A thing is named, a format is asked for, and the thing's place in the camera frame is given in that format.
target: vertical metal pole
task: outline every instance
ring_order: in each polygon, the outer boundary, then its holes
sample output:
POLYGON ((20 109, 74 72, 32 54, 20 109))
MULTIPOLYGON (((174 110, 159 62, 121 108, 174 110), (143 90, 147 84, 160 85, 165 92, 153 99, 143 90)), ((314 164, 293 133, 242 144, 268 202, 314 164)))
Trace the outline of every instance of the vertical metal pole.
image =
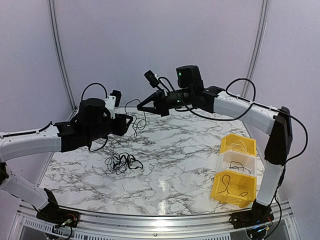
POLYGON ((72 93, 68 72, 67 72, 67 68, 66 68, 62 48, 61 48, 57 16, 56 16, 56 6, 55 6, 54 0, 48 0, 48 5, 49 5, 49 16, 50 16, 50 22, 51 22, 54 48, 55 48, 61 76, 62 76, 62 81, 63 81, 65 93, 68 98, 71 110, 74 111, 76 109, 76 103, 72 93))
MULTIPOLYGON (((268 16, 268 8, 269 8, 269 0, 262 0, 258 31, 256 33, 256 38, 255 38, 255 43, 254 43, 250 66, 249 66, 249 69, 248 69, 248 72, 246 75, 246 78, 250 79, 250 80, 252 80, 252 78, 254 76, 259 52, 260 52, 260 49, 262 46, 262 41, 263 41, 263 37, 264 37, 264 32, 265 32, 265 28, 266 28, 266 21, 267 21, 267 16, 268 16)), ((243 86, 242 92, 241 92, 242 97, 244 97, 244 98, 247 97, 250 86, 251 86, 250 83, 246 81, 243 86)))

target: tangled cable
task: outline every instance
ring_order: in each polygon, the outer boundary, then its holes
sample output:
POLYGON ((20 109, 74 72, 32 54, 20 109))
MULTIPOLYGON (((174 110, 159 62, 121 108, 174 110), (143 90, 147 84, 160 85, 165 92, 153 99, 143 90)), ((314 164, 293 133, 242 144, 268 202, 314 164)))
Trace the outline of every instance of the tangled cable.
MULTIPOLYGON (((125 114, 126 114, 126 115, 129 115, 128 112, 127 112, 127 106, 128 106, 128 104, 130 104, 130 103, 132 103, 132 102, 134 102, 134 101, 138 101, 139 103, 141 103, 141 101, 140 101, 139 99, 133 99, 133 100, 131 100, 131 101, 128 101, 128 102, 126 103, 126 105, 124 106, 124 111, 125 111, 125 114)), ((146 113, 145 113, 145 112, 143 112, 144 119, 141 119, 141 120, 139 120, 138 122, 137 122, 138 117, 137 117, 136 115, 132 115, 132 116, 134 117, 134 121, 133 121, 133 123, 131 124, 131 125, 132 125, 132 128, 133 128, 133 130, 134 130, 133 137, 136 138, 137 135, 138 135, 137 131, 138 131, 138 130, 141 131, 141 130, 145 129, 145 127, 147 126, 147 118, 146 118, 146 113)))
POLYGON ((110 173, 115 173, 117 175, 124 173, 127 169, 143 169, 144 165, 135 158, 135 156, 127 153, 117 153, 113 152, 112 155, 104 161, 107 170, 110 173))

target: white marble surface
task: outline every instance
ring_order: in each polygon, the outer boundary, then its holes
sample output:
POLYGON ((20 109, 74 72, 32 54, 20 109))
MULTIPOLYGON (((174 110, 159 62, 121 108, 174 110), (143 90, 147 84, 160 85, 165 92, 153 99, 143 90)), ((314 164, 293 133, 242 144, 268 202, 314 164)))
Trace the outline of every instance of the white marble surface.
MULTIPOLYGON (((143 118, 135 108, 128 112, 143 118)), ((61 205, 106 213, 177 216, 237 210, 210 198, 210 193, 221 139, 230 133, 248 137, 242 122, 170 113, 165 117, 146 113, 147 127, 136 138, 130 127, 125 136, 109 135, 106 147, 98 152, 82 147, 55 153, 40 186, 52 190, 61 205), (113 151, 134 155, 144 168, 120 175, 105 172, 105 159, 113 151)), ((92 149, 103 142, 97 140, 92 149)), ((260 159, 257 166, 259 190, 264 170, 260 159)))

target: marble tabletop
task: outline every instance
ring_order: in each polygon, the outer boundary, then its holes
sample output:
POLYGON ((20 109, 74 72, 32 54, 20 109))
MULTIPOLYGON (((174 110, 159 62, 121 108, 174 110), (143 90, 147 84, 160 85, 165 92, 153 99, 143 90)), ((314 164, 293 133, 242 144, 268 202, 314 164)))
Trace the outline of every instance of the marble tabletop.
MULTIPOLYGON (((127 111, 143 119, 134 107, 127 111)), ((55 153, 40 187, 52 190, 60 205, 113 214, 178 216, 239 209, 215 201, 210 193, 221 139, 230 133, 249 136, 241 121, 212 121, 174 110, 165 117, 146 113, 146 120, 136 137, 132 127, 124 136, 109 135, 100 151, 82 147, 55 153), (113 152, 134 155, 143 169, 108 172, 105 160, 113 152)), ((103 143, 104 139, 95 141, 92 149, 103 143)), ((264 171, 259 158, 257 168, 258 191, 264 171)))

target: clear plastic bin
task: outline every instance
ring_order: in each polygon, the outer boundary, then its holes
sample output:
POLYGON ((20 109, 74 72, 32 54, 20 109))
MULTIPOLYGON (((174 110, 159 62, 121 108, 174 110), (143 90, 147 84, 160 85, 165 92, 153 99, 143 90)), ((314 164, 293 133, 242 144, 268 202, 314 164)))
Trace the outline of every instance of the clear plastic bin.
POLYGON ((226 170, 257 177, 257 157, 228 150, 219 154, 215 172, 220 173, 226 170))
POLYGON ((220 203, 246 208, 256 199, 256 191, 256 177, 226 170, 215 175, 210 197, 220 203))
POLYGON ((256 140, 236 134, 229 134, 221 140, 220 154, 234 150, 240 153, 246 153, 251 156, 257 156, 256 140))

